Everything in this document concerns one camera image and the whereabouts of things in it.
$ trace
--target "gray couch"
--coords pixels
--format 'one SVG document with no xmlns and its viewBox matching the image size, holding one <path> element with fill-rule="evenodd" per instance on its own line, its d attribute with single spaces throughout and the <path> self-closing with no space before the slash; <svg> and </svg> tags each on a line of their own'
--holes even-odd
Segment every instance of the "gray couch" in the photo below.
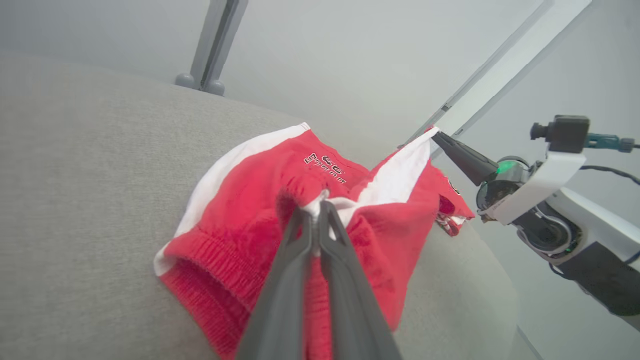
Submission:
<svg viewBox="0 0 640 360">
<path fill-rule="evenodd" d="M 0 53 L 0 358 L 215 358 L 154 277 L 152 259 L 221 155 L 300 122 L 187 88 Z M 367 166 L 390 151 L 310 125 Z M 341 149 L 346 139 L 356 145 Z M 435 226 L 409 289 L 396 332 L 406 359 L 506 358 L 515 292 L 473 228 L 452 239 Z"/>
</svg>

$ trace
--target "logo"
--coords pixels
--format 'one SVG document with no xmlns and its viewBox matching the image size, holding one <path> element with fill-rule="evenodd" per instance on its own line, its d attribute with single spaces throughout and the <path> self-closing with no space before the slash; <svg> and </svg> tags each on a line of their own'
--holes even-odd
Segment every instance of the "logo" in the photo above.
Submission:
<svg viewBox="0 0 640 360">
<path fill-rule="evenodd" d="M 335 177 L 336 180 L 340 181 L 342 184 L 347 182 L 345 179 L 338 176 L 344 174 L 344 171 L 338 165 L 335 165 L 327 155 L 318 159 L 318 156 L 312 152 L 311 155 L 304 159 L 304 162 L 305 164 L 313 163 L 314 166 L 319 166 L 324 171 L 328 171 L 331 176 Z"/>
</svg>

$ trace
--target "red fabric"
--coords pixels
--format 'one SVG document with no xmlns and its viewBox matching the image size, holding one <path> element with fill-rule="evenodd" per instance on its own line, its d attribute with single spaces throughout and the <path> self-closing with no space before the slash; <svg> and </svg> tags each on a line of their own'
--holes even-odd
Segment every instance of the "red fabric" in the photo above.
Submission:
<svg viewBox="0 0 640 360">
<path fill-rule="evenodd" d="M 316 165 L 308 161 L 310 154 L 327 158 Z M 161 279 L 223 360 L 235 354 L 293 209 L 309 204 L 324 189 L 330 198 L 357 200 L 392 156 L 369 172 L 305 131 L 240 162 L 201 221 L 167 245 L 164 255 L 177 262 Z M 337 176 L 332 166 L 338 166 Z M 346 226 L 392 330 L 400 321 L 406 286 L 438 213 L 473 216 L 452 192 L 446 177 L 429 163 L 406 202 L 359 208 Z M 328 288 L 319 259 L 312 263 L 305 309 L 308 358 L 331 359 Z"/>
</svg>

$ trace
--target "cable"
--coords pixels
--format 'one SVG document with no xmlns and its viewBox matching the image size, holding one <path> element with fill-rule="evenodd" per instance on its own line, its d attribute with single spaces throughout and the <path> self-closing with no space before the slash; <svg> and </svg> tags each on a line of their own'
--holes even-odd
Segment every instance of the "cable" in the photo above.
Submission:
<svg viewBox="0 0 640 360">
<path fill-rule="evenodd" d="M 601 166 L 596 166 L 596 165 L 584 165 L 583 167 L 580 167 L 580 170 L 611 171 L 612 173 L 614 173 L 616 175 L 623 176 L 623 177 L 628 177 L 629 179 L 631 179 L 631 181 L 633 181 L 634 183 L 640 185 L 640 178 L 638 178 L 636 176 L 633 176 L 633 175 L 629 174 L 628 172 L 620 171 L 620 170 L 615 169 L 615 168 L 601 167 Z"/>
</svg>

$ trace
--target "green light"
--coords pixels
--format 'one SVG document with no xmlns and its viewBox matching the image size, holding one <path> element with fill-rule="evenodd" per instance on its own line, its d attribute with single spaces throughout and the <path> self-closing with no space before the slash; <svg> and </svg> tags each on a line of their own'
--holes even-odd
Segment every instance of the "green light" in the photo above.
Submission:
<svg viewBox="0 0 640 360">
<path fill-rule="evenodd" d="M 503 162 L 498 164 L 498 170 L 496 170 L 495 173 L 496 174 L 501 174 L 503 172 L 506 172 L 509 169 L 511 169 L 512 167 L 514 167 L 516 164 L 517 164 L 516 161 L 503 161 Z"/>
</svg>

